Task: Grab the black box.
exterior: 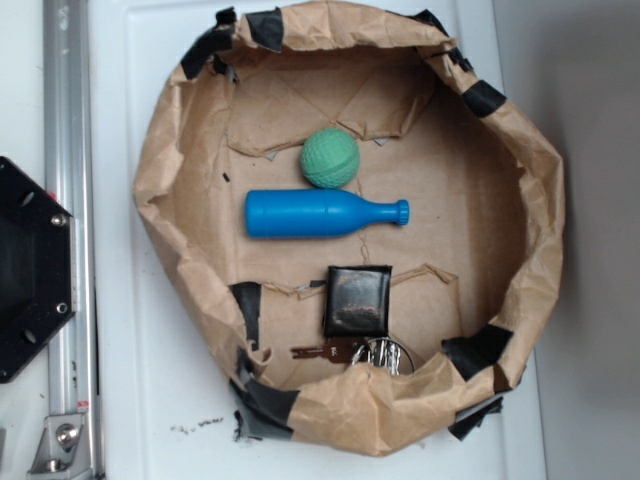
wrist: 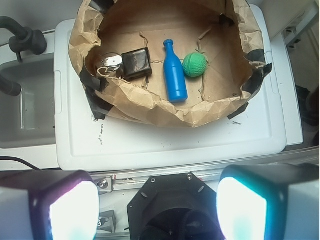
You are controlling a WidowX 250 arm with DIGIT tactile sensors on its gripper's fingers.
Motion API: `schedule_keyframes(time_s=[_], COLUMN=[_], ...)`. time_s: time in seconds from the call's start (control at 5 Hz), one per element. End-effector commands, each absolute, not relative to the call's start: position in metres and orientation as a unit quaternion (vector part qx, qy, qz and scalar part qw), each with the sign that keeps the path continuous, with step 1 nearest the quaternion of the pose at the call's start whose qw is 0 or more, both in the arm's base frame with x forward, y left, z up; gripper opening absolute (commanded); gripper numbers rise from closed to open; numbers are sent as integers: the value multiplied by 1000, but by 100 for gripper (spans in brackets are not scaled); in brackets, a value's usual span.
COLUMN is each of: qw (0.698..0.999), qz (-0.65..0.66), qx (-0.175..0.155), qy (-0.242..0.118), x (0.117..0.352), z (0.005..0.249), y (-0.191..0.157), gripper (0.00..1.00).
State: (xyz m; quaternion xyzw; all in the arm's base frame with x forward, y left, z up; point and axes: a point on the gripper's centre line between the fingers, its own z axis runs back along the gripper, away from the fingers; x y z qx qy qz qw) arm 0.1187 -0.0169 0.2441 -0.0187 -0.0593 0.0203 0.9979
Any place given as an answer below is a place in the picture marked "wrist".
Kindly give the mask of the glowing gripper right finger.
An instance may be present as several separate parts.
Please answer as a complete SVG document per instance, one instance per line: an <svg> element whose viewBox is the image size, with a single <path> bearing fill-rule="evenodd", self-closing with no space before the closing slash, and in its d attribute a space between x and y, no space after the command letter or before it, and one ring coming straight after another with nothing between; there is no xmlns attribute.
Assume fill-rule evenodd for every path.
<svg viewBox="0 0 320 240"><path fill-rule="evenodd" d="M216 210L227 240L318 240L320 167L229 165L220 176Z"/></svg>

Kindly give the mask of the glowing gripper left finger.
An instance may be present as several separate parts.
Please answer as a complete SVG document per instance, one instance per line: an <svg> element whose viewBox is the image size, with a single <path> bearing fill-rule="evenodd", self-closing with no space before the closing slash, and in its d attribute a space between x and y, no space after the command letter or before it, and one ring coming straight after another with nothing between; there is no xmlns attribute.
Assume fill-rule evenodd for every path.
<svg viewBox="0 0 320 240"><path fill-rule="evenodd" d="M2 240L93 240L99 211L98 188L86 171L0 173Z"/></svg>

